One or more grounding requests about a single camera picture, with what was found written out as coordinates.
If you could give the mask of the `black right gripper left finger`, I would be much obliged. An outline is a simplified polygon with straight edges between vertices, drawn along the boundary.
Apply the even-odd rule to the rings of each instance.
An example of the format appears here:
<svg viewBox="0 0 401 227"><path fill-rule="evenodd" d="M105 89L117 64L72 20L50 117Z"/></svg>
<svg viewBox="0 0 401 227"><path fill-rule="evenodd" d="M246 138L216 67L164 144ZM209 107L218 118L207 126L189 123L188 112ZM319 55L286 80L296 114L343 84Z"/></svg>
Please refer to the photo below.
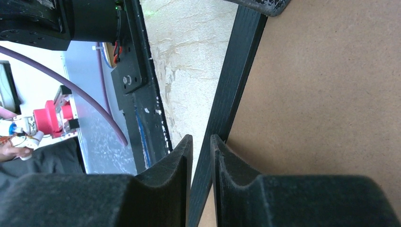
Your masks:
<svg viewBox="0 0 401 227"><path fill-rule="evenodd" d="M193 140L144 172L32 174L18 180L0 203L3 227L186 227Z"/></svg>

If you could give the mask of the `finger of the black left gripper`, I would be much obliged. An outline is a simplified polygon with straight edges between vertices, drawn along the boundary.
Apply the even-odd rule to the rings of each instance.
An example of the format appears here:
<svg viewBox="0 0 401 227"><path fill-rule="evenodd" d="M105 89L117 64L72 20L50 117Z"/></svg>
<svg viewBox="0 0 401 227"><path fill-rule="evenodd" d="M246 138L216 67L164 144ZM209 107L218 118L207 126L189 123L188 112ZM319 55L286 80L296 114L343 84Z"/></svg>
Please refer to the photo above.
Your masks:
<svg viewBox="0 0 401 227"><path fill-rule="evenodd" d="M268 17L280 15L290 0L227 0L240 6L248 7Z"/></svg>

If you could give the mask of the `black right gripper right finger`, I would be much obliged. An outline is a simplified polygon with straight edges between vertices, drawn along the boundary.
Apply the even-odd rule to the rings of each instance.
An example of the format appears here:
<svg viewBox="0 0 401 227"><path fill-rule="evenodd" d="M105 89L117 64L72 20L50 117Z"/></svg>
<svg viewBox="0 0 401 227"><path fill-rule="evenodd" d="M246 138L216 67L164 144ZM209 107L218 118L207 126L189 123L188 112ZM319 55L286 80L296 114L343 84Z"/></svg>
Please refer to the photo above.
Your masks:
<svg viewBox="0 0 401 227"><path fill-rule="evenodd" d="M264 175L210 138L219 227L397 227L382 189L360 175Z"/></svg>

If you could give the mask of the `black picture frame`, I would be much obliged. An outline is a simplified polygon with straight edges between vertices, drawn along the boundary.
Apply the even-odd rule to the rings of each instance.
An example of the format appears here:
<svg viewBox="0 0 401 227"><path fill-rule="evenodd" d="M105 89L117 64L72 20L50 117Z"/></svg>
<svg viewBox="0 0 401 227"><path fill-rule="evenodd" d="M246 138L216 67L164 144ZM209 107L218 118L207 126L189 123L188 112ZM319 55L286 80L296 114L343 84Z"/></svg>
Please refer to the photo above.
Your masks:
<svg viewBox="0 0 401 227"><path fill-rule="evenodd" d="M266 21L267 16L238 6L192 181L190 227L198 226L212 185L210 137L228 139Z"/></svg>

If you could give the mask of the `brown frame backing board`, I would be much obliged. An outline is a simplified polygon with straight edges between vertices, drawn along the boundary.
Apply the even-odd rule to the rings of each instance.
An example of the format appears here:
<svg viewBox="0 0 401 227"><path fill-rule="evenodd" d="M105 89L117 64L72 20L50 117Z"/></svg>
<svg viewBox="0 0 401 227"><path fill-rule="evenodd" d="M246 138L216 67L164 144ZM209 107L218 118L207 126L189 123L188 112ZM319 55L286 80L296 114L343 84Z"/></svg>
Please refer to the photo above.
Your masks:
<svg viewBox="0 0 401 227"><path fill-rule="evenodd" d="M293 0L269 18L223 142L264 175L368 177L401 224L400 1ZM197 227L218 227L213 184Z"/></svg>

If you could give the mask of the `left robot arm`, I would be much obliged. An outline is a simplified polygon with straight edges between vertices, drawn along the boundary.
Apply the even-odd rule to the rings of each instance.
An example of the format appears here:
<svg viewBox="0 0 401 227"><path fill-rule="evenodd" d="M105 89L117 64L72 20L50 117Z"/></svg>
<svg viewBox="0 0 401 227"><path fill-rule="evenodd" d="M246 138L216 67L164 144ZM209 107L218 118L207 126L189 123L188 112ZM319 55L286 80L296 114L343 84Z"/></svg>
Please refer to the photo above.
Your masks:
<svg viewBox="0 0 401 227"><path fill-rule="evenodd" d="M2 0L0 39L53 51L71 41L114 43L137 0Z"/></svg>

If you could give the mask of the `operator hand outside workspace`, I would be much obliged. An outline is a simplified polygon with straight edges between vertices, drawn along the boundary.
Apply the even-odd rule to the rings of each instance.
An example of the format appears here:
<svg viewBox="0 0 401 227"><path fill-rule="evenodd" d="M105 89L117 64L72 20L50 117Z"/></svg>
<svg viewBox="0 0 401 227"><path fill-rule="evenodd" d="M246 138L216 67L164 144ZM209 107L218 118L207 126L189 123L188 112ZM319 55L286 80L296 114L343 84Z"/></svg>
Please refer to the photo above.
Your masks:
<svg viewBox="0 0 401 227"><path fill-rule="evenodd" d="M0 161L7 162L14 158L27 157L33 153L29 148L16 148L11 146L9 142L0 146Z"/></svg>

